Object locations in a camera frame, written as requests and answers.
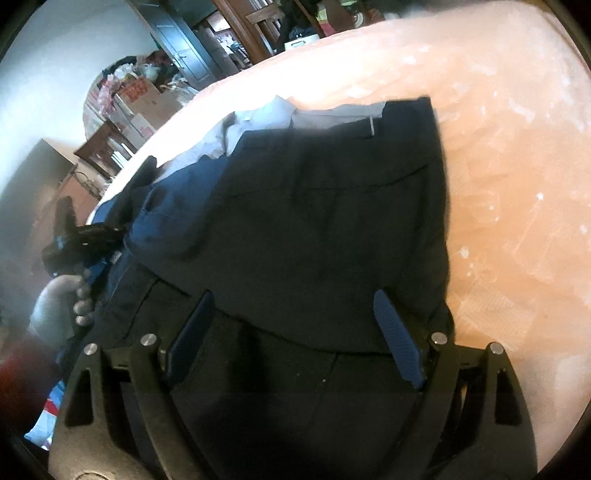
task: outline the metal screw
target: metal screw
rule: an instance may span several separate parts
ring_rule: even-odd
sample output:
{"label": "metal screw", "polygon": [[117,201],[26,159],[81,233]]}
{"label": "metal screw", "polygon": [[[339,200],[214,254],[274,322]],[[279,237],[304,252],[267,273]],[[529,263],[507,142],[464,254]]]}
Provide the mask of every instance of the metal screw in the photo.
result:
{"label": "metal screw", "polygon": [[503,346],[500,343],[498,343],[498,342],[491,343],[491,352],[494,353],[495,355],[500,355],[504,351],[505,351],[505,349],[503,348]]}
{"label": "metal screw", "polygon": [[441,332],[435,332],[431,335],[431,340],[435,345],[445,345],[447,343],[447,335]]}
{"label": "metal screw", "polygon": [[143,346],[150,346],[156,343],[158,337],[156,337],[153,333],[146,333],[140,340]]}
{"label": "metal screw", "polygon": [[99,349],[99,346],[96,343],[89,343],[84,347],[85,355],[93,355]]}

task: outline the cardboard box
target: cardboard box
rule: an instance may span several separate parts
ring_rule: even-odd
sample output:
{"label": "cardboard box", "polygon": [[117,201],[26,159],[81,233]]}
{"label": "cardboard box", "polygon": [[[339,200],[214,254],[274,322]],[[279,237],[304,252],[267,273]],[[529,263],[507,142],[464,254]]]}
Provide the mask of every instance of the cardboard box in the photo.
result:
{"label": "cardboard box", "polygon": [[160,96],[158,89],[148,79],[143,77],[122,88],[115,95],[118,104],[128,116],[141,113],[147,105]]}
{"label": "cardboard box", "polygon": [[131,125],[146,140],[149,139],[152,135],[154,135],[157,130],[157,128],[151,125],[150,122],[148,122],[141,113],[138,113],[133,118],[133,120],[131,121]]}
{"label": "cardboard box", "polygon": [[111,116],[116,119],[112,118],[111,120],[115,124],[124,125],[124,118],[131,121],[135,116],[141,114],[155,129],[163,126],[182,108],[172,92],[160,93],[149,80],[143,77],[121,89],[115,95],[114,103],[115,112]]}

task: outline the wooden door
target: wooden door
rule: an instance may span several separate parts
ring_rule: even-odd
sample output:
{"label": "wooden door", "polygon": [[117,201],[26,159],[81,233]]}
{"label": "wooden door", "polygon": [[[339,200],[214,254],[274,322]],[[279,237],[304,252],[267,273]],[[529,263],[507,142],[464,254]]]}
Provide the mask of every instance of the wooden door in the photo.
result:
{"label": "wooden door", "polygon": [[126,0],[147,25],[156,41],[197,90],[225,75],[182,17],[159,0]]}

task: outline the wooden chair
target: wooden chair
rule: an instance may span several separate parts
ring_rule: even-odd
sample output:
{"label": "wooden chair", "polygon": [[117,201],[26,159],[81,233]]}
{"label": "wooden chair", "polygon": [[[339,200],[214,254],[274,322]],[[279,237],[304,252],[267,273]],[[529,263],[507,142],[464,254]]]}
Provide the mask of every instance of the wooden chair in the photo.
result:
{"label": "wooden chair", "polygon": [[259,32],[271,55],[274,55],[274,50],[277,48],[279,29],[281,28],[280,20],[282,17],[283,13],[277,4],[268,4],[246,16],[246,19]]}

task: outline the folded clothes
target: folded clothes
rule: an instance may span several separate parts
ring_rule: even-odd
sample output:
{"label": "folded clothes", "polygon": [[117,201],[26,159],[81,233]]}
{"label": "folded clothes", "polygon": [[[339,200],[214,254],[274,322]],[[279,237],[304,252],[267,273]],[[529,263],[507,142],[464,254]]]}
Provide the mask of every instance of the folded clothes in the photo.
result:
{"label": "folded clothes", "polygon": [[292,103],[276,96],[268,104],[246,112],[234,112],[219,121],[194,147],[166,162],[157,181],[181,168],[195,163],[202,156],[219,158],[232,155],[244,132],[308,128],[328,129],[336,125],[356,122],[364,118],[380,118],[385,102],[372,105],[341,105],[331,110],[299,110]]}
{"label": "folded clothes", "polygon": [[374,293],[387,288],[426,328],[453,334],[431,103],[380,111],[345,124],[292,112],[288,125],[333,126],[244,128],[230,155],[194,151],[155,183],[140,171],[111,200],[130,204],[116,210],[129,231],[78,348],[160,336],[211,296],[210,326],[171,396],[220,478],[372,478],[417,395]]}

